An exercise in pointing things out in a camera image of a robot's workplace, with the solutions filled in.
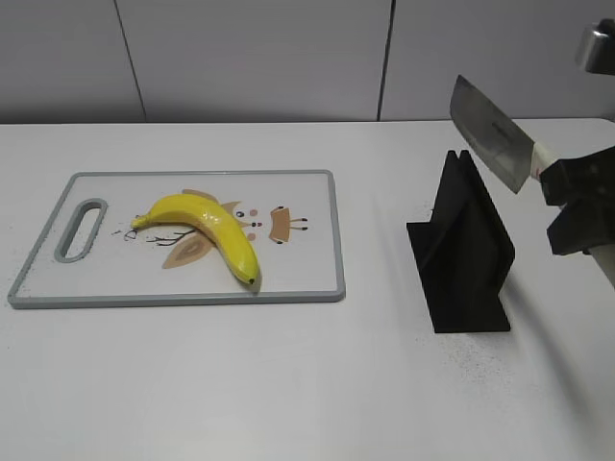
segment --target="banana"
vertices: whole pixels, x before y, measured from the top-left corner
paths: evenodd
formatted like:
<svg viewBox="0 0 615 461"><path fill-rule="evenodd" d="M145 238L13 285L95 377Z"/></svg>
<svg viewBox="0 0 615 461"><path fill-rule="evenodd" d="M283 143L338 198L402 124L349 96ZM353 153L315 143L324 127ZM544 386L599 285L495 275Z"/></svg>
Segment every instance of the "banana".
<svg viewBox="0 0 615 461"><path fill-rule="evenodd" d="M215 243L235 277L249 284L257 280L259 268L252 245L232 215L216 202L192 194L169 195L132 222L135 230L154 224L188 224L198 229Z"/></svg>

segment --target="table surface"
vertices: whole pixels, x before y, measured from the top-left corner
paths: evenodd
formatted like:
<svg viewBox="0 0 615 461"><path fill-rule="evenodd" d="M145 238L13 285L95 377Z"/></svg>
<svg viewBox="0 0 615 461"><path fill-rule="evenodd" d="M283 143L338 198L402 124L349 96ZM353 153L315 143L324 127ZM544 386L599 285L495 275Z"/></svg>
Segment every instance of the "table surface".
<svg viewBox="0 0 615 461"><path fill-rule="evenodd" d="M563 157L593 119L520 124ZM406 221L429 219L453 124L0 127L6 294L78 171L327 168L340 303L0 309L0 459L613 459L615 291L551 255L558 213L479 170L516 247L510 333L432 331Z"/></svg>

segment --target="cleaver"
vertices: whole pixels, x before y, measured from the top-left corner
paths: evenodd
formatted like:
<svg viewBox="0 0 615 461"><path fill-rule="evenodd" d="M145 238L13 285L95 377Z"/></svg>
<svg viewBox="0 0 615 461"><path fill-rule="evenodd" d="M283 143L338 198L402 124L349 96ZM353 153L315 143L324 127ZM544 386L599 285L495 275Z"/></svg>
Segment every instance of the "cleaver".
<svg viewBox="0 0 615 461"><path fill-rule="evenodd" d="M461 75L450 109L453 123L476 155L515 194L528 177L540 181L541 173L557 160ZM615 286L615 245L593 247L589 253Z"/></svg>

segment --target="black knife holder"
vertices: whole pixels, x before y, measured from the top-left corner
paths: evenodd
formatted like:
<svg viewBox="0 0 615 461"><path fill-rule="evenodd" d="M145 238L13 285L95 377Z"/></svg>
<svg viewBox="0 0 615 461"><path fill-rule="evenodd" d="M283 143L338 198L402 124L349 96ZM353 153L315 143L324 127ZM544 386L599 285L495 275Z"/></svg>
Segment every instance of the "black knife holder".
<svg viewBox="0 0 615 461"><path fill-rule="evenodd" d="M468 151L449 151L428 223L406 223L436 333L510 331L514 247Z"/></svg>

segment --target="printed cartoon design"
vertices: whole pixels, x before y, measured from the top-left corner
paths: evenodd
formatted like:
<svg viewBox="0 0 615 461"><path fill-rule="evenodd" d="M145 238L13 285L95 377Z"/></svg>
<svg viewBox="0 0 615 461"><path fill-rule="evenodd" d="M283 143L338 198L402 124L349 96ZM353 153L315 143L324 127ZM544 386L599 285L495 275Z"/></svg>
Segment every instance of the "printed cartoon design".
<svg viewBox="0 0 615 461"><path fill-rule="evenodd" d="M206 192L201 192L200 190L184 189L182 192L184 194L194 194L200 197L205 197L206 199L212 200L217 204L219 203L215 197ZM222 204L221 206L235 218L240 227L249 231L246 234L248 240L254 241L257 239L257 232L263 228L262 222L256 220L258 217L258 210L250 209L248 211L244 211L239 209L238 205L240 203L240 201L228 202L226 204ZM308 230L308 227L306 226L293 226L293 223L305 223L308 219L291 219L290 209L286 206L277 206L272 209L269 214L271 216L271 231L269 232L268 238L277 244L287 243L290 240L291 230ZM195 229L188 230L186 232L174 232L174 234L177 236L173 238L154 237L153 239L147 240L150 243L156 243L159 247L175 246L173 251L162 264L163 269L180 267L196 261L197 259L200 259L208 254L209 251L215 246L211 240Z"/></svg>

